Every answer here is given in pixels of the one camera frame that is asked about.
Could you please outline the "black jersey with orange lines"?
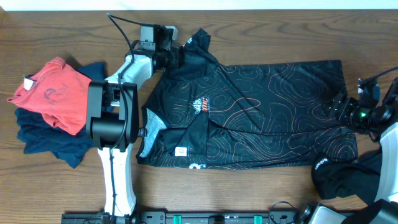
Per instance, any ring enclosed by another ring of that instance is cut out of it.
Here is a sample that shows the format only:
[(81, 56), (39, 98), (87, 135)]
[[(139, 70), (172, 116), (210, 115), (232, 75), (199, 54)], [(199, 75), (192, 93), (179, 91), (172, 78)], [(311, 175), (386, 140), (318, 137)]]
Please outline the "black jersey with orange lines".
[(307, 166), (320, 155), (357, 158), (352, 130), (325, 111), (345, 91), (339, 60), (223, 65), (198, 30), (142, 108), (137, 162), (189, 169)]

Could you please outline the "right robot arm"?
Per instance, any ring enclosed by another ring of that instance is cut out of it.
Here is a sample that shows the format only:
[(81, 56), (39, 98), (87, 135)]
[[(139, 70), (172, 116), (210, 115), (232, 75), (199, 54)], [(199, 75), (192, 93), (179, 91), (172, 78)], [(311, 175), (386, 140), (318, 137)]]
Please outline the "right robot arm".
[(377, 78), (358, 81), (359, 99), (336, 95), (327, 109), (329, 117), (378, 142), (377, 152), (358, 162), (334, 162), (319, 156), (312, 180), (322, 199), (356, 195), (366, 207), (354, 213), (336, 212), (311, 203), (295, 217), (296, 223), (397, 223), (397, 80), (384, 98)]

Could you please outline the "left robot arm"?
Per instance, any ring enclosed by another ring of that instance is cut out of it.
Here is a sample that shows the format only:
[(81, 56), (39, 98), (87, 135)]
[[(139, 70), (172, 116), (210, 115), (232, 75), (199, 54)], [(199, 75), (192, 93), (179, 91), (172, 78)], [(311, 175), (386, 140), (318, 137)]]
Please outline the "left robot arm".
[(133, 50), (113, 75), (89, 84), (86, 132), (103, 166), (103, 223), (129, 223), (134, 213), (131, 152), (136, 139), (147, 132), (139, 126), (138, 89), (156, 70), (178, 68), (182, 62), (181, 47)]

